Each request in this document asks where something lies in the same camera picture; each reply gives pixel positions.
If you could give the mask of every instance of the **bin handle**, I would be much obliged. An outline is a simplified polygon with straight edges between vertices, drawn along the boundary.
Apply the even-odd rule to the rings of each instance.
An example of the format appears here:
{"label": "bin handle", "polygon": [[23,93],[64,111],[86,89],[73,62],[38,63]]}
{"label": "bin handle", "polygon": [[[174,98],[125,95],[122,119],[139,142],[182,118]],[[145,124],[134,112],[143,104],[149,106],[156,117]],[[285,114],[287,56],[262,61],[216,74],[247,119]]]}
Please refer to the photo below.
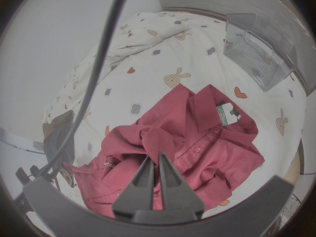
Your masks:
{"label": "bin handle", "polygon": [[[245,31],[245,34],[244,34],[244,41],[250,45],[246,40],[245,40],[245,36],[246,36],[246,33],[249,33],[250,35],[254,36],[255,38],[257,38],[259,41],[261,41],[263,44],[265,44],[268,48],[270,48],[272,50],[272,54],[274,53],[274,49],[273,47],[268,43],[266,42],[263,38],[259,37],[257,34],[247,30]],[[257,52],[259,52],[262,56],[264,56],[266,59],[271,59],[272,58],[272,55],[270,57],[267,57],[265,56],[263,53],[261,53],[258,49],[256,49],[255,47],[253,47],[252,45],[250,45],[253,49],[255,49]]]}

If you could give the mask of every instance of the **clear plastic bin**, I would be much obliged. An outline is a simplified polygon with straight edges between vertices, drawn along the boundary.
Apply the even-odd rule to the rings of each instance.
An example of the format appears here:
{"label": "clear plastic bin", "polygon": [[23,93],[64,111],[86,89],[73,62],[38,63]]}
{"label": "clear plastic bin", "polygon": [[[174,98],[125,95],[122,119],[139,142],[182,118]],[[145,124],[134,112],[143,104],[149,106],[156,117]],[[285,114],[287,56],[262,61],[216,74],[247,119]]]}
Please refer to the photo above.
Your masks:
{"label": "clear plastic bin", "polygon": [[255,14],[227,14],[224,54],[265,92],[297,68],[295,46]]}

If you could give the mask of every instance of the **black cable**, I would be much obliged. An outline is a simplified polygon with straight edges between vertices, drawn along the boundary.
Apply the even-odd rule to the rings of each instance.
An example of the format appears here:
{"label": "black cable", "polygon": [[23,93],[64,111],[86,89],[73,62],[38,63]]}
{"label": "black cable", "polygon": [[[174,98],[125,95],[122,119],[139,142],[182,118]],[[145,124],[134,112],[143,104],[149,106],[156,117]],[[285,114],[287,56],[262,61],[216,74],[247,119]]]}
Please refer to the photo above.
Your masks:
{"label": "black cable", "polygon": [[[116,26],[116,22],[120,16],[124,2],[125,2],[125,0],[114,0],[114,2],[112,3],[110,13],[109,13],[109,16],[106,20],[105,27],[104,27],[104,30],[102,33],[102,37],[101,37],[100,45],[98,47],[96,59],[95,59],[95,62],[94,62],[93,68],[92,68],[91,77],[89,80],[87,91],[86,91],[86,94],[84,96],[82,106],[78,112],[77,118],[76,118],[75,122],[73,123],[73,125],[71,126],[69,133],[65,137],[65,140],[61,144],[60,148],[57,150],[57,152],[54,155],[54,157],[52,158],[52,160],[45,167],[42,168],[42,170],[39,172],[38,176],[46,175],[47,172],[50,170],[50,168],[58,160],[65,145],[68,143],[69,139],[74,136],[74,134],[75,134],[75,132],[76,132],[87,108],[88,108],[89,102],[91,100],[92,94],[94,92],[94,89],[95,89],[96,84],[97,84],[97,80],[99,78],[99,75],[100,75],[100,72],[102,69],[102,65],[104,62],[106,52],[108,50],[108,47],[109,47],[109,44],[110,44],[110,41],[112,38],[114,27]],[[18,197],[14,201],[16,203],[19,203],[21,201],[21,199],[23,199],[23,198],[24,198],[24,194],[21,193],[20,195],[18,195]]]}
{"label": "black cable", "polygon": [[302,203],[297,196],[295,196],[296,200],[299,202],[299,203]]}

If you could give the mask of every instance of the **bed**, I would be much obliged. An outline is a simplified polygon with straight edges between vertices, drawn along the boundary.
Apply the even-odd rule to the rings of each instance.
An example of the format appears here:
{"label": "bed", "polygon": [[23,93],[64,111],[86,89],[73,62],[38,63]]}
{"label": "bed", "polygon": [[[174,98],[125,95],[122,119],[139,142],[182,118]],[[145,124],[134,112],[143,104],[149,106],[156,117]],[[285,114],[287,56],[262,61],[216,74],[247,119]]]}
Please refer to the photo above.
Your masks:
{"label": "bed", "polygon": [[[137,35],[137,29],[142,29],[147,31],[149,38],[155,36],[156,31],[151,28],[158,26],[153,24],[153,20],[173,22],[172,29],[179,28],[165,33],[163,41],[156,43],[148,39],[147,45],[140,44],[133,35]],[[126,42],[123,51],[116,38]],[[203,217],[240,203],[273,175],[284,177],[301,139],[305,91],[292,73],[270,91],[263,92],[241,67],[223,54],[224,42],[224,21],[186,12],[138,13],[118,26],[111,47],[119,50],[120,54],[110,51],[110,58],[105,60],[89,108],[75,133],[74,165],[88,164],[99,153],[101,141],[111,129],[134,123],[155,105],[174,87],[168,80],[168,76],[173,75],[177,83],[195,93],[212,84],[252,117],[259,130],[253,144],[265,163],[233,192],[231,198],[205,212]],[[82,63],[71,70],[64,88],[47,105],[43,123],[49,123],[69,109],[73,109],[76,116],[86,89],[84,79],[89,79],[96,51],[97,48],[93,49]],[[76,87],[79,87],[79,93],[69,96],[66,90]],[[70,188],[61,175],[57,178],[61,192],[84,206],[78,187]]]}

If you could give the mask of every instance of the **red shirt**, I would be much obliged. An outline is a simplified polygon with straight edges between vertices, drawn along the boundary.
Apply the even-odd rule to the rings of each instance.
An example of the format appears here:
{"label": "red shirt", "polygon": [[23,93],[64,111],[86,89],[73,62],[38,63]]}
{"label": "red shirt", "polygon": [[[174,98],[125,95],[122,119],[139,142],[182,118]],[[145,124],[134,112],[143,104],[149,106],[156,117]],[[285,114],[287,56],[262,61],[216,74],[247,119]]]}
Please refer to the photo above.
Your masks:
{"label": "red shirt", "polygon": [[[230,102],[237,123],[222,126],[216,106]],[[255,121],[212,85],[195,94],[179,84],[132,125],[114,128],[88,165],[65,164],[76,178],[87,208],[112,217],[112,203],[132,179],[146,155],[158,164],[164,152],[205,203],[205,211],[232,195],[263,162],[252,141]],[[160,183],[154,210],[162,209]]]}

